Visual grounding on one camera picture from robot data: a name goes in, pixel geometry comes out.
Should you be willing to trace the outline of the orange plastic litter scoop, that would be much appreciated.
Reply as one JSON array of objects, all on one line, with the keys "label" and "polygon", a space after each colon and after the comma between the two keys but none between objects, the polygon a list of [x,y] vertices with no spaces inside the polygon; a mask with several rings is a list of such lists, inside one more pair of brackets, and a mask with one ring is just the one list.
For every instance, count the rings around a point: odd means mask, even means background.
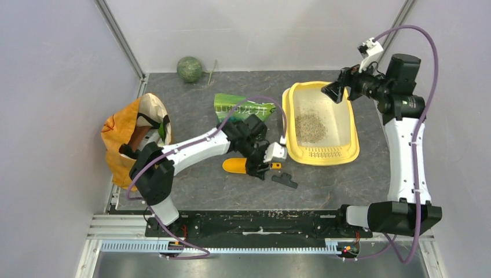
[{"label": "orange plastic litter scoop", "polygon": [[[229,158],[223,162],[222,168],[228,173],[245,174],[246,160],[246,158]],[[282,164],[279,162],[271,162],[268,166],[268,170],[279,170],[281,168]]]}]

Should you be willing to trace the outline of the black bag clip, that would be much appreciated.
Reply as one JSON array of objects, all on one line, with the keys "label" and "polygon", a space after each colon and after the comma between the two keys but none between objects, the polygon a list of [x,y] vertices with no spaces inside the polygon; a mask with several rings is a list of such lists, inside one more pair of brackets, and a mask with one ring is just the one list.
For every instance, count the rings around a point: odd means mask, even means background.
[{"label": "black bag clip", "polygon": [[272,181],[288,186],[293,189],[298,188],[298,184],[292,180],[292,175],[288,173],[281,173],[280,175],[273,175],[272,176]]}]

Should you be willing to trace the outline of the green cat litter bag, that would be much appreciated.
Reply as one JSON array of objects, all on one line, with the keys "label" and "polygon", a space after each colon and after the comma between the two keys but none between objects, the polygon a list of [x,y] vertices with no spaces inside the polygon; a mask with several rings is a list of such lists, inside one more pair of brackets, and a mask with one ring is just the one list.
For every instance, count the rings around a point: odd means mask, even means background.
[{"label": "green cat litter bag", "polygon": [[246,97],[232,94],[218,93],[214,96],[214,111],[221,123],[230,111],[233,111],[229,121],[245,120],[250,115],[256,115],[260,120],[265,121],[275,110],[274,103],[267,103],[265,100],[250,100],[241,103]]}]

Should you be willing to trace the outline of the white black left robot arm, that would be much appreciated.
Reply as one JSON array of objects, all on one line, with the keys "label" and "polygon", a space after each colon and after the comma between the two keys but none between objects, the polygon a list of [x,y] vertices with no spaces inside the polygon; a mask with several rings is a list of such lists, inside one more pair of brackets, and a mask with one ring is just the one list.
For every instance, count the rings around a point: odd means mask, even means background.
[{"label": "white black left robot arm", "polygon": [[171,199],[174,177],[182,170],[214,156],[238,152],[245,157],[248,175],[263,179],[273,154],[280,147],[262,138],[265,123],[256,115],[246,120],[222,122],[209,132],[174,145],[147,144],[129,172],[136,187],[167,236],[180,233],[182,222]]}]

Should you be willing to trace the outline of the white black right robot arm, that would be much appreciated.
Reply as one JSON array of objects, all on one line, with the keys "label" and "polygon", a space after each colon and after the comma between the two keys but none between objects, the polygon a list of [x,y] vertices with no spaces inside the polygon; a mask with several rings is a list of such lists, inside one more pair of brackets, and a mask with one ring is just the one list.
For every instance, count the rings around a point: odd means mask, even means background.
[{"label": "white black right robot arm", "polygon": [[416,77],[421,60],[409,54],[394,54],[385,74],[372,62],[344,67],[336,81],[321,92],[335,103],[349,88],[347,100],[366,96],[377,103],[390,154],[390,187],[385,202],[369,206],[343,205],[344,215],[334,221],[335,232],[348,237],[357,227],[372,232],[402,236],[422,235],[442,219],[442,208],[434,206],[424,175],[422,141],[424,135],[423,97],[416,96]]}]

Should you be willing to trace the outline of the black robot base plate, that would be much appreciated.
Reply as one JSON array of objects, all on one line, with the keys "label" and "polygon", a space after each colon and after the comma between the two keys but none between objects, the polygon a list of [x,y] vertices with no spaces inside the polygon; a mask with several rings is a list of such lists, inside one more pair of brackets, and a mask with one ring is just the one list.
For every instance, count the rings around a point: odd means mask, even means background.
[{"label": "black robot base plate", "polygon": [[181,210],[167,229],[186,239],[229,235],[308,235],[313,238],[372,238],[348,225],[337,210]]}]

